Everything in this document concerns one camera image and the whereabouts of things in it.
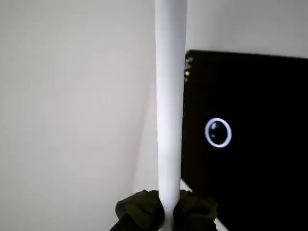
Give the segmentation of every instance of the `gray wall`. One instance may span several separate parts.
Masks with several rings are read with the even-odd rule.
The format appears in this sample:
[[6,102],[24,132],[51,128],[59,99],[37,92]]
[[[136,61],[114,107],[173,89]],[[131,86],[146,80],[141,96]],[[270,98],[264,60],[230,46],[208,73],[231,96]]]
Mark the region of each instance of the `gray wall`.
[[154,3],[0,0],[0,230],[102,231],[131,192]]
[[[188,0],[186,50],[308,57],[307,25],[306,0]],[[154,85],[153,79],[133,191],[158,189]]]

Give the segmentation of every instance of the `white surface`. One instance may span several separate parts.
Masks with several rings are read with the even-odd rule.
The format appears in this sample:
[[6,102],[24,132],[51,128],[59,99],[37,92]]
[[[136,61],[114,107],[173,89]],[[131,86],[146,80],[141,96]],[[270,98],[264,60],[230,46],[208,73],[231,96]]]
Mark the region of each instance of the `white surface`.
[[154,2],[0,0],[0,230],[107,231],[129,195]]
[[166,231],[180,197],[186,12],[187,0],[155,0],[158,189]]
[[[186,50],[308,57],[306,0],[188,0]],[[154,95],[152,88],[149,95]],[[149,97],[134,190],[158,189],[155,98]]]

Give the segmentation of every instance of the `black screen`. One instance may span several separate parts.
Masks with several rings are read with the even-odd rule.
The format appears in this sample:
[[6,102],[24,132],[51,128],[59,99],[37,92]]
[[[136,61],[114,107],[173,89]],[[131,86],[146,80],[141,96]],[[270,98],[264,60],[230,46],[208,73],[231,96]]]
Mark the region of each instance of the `black screen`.
[[307,67],[302,58],[186,54],[182,179],[218,202],[230,231],[245,229],[243,219],[256,222],[258,198],[270,197],[269,188],[285,180],[281,171],[301,155]]

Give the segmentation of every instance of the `white cylinder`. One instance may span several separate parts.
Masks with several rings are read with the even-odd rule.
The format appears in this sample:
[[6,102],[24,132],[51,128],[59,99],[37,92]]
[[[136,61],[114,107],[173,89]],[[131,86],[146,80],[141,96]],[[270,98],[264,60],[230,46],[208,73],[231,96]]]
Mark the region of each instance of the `white cylinder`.
[[180,196],[187,0],[155,0],[158,189],[171,230]]

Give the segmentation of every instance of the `circular button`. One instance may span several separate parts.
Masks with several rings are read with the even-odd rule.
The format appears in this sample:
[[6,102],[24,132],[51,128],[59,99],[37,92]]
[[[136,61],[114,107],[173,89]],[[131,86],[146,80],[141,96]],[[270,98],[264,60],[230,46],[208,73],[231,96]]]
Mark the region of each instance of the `circular button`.
[[231,141],[232,131],[225,120],[212,118],[205,126],[205,137],[212,146],[224,148]]

